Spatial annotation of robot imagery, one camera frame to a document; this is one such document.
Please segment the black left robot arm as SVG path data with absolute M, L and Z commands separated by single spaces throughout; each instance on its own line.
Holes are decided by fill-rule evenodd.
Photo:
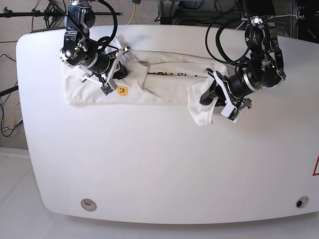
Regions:
M 237 5 L 241 17 L 231 18 L 221 24 L 215 35 L 215 44 L 222 59 L 209 53 L 217 62 L 234 66 L 235 73 L 230 77 L 218 74 L 222 82 L 212 83 L 200 97 L 201 105 L 207 106 L 216 101 L 218 107 L 224 107 L 230 102 L 237 111 L 251 108 L 248 95 L 263 88 L 277 86 L 286 79 L 282 50 L 279 47 L 275 24 L 271 21 L 276 15 L 272 2 L 239 0 Z M 247 49 L 240 58 L 232 60 L 222 48 L 220 36 L 225 28 L 239 21 L 247 23 Z

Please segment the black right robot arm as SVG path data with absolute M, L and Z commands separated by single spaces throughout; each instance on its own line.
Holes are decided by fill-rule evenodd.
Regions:
M 80 67 L 86 77 L 96 76 L 102 84 L 109 85 L 106 77 L 121 80 L 127 77 L 126 67 L 117 60 L 119 48 L 110 45 L 115 39 L 118 20 L 114 9 L 104 0 L 98 3 L 105 6 L 113 19 L 113 30 L 110 36 L 99 40 L 90 38 L 90 28 L 95 23 L 95 13 L 88 0 L 72 0 L 65 13 L 66 32 L 61 59 L 69 67 Z

